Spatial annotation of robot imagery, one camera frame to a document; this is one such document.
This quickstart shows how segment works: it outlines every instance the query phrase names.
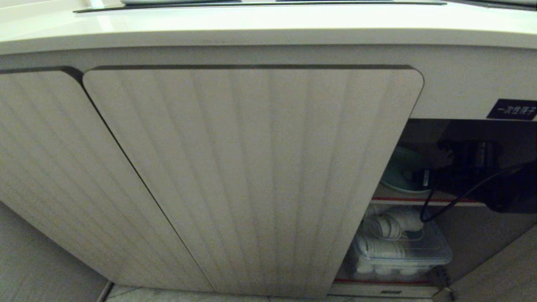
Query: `clear plastic box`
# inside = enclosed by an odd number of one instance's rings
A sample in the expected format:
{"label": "clear plastic box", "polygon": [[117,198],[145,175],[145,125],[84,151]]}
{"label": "clear plastic box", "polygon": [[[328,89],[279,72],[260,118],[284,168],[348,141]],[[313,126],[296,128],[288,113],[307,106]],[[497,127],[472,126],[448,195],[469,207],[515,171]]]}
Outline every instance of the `clear plastic box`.
{"label": "clear plastic box", "polygon": [[347,254],[347,272],[355,279],[416,281],[437,265],[451,261],[453,253],[434,222],[422,231],[405,232],[405,239],[387,240],[366,235],[363,225]]}

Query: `cabinet door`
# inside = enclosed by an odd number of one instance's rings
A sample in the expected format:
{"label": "cabinet door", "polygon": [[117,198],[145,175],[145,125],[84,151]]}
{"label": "cabinet door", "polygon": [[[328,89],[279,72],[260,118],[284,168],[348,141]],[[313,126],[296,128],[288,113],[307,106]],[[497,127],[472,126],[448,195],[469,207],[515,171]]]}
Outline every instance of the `cabinet door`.
{"label": "cabinet door", "polygon": [[113,282],[210,291],[80,84],[0,75],[0,199]]}
{"label": "cabinet door", "polygon": [[216,291],[327,293],[423,80],[408,69],[84,75]]}

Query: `cabinet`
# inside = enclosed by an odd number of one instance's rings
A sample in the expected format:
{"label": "cabinet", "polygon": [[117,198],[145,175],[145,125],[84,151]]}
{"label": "cabinet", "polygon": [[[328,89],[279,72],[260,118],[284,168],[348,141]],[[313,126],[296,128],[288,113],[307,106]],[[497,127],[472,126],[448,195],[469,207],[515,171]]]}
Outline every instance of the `cabinet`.
{"label": "cabinet", "polygon": [[0,74],[0,199],[113,282],[211,291],[79,82]]}
{"label": "cabinet", "polygon": [[[535,160],[537,156],[537,123],[525,121],[411,119],[398,145],[420,152],[439,168],[451,162],[447,153],[436,145],[442,139],[495,140],[503,146],[503,154],[499,157],[501,168]],[[399,193],[379,184],[371,203],[421,206],[426,197],[426,193]],[[454,198],[453,195],[438,192],[430,203],[431,211],[439,210]],[[461,281],[466,286],[468,281],[464,277],[470,273],[472,280],[480,278],[473,271],[534,228],[537,215],[497,213],[482,203],[466,199],[439,216],[435,222],[453,251],[453,260],[445,268],[452,283],[455,283],[454,288],[462,290],[462,285],[456,286],[457,282]],[[429,276],[425,275],[412,282],[358,280],[348,274],[344,263],[330,293],[430,298],[437,291]]]}
{"label": "cabinet", "polygon": [[84,75],[215,290],[271,296],[326,294],[422,85],[404,68]]}

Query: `black label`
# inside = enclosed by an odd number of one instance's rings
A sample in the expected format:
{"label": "black label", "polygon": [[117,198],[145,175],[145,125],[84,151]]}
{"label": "black label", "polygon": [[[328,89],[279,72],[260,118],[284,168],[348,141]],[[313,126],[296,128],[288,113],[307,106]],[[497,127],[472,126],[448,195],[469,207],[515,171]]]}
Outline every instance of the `black label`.
{"label": "black label", "polygon": [[487,118],[533,120],[536,114],[537,101],[535,100],[501,98],[496,102]]}

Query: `white countertop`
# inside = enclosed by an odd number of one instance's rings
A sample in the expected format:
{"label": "white countertop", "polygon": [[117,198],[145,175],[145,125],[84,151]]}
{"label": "white countertop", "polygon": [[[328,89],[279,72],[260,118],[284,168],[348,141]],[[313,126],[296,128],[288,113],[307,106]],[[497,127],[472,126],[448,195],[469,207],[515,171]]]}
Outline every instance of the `white countertop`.
{"label": "white countertop", "polygon": [[[48,1],[48,7],[66,0]],[[537,12],[447,5],[346,4],[27,14],[0,9],[0,54],[130,46],[413,44],[537,49]]]}

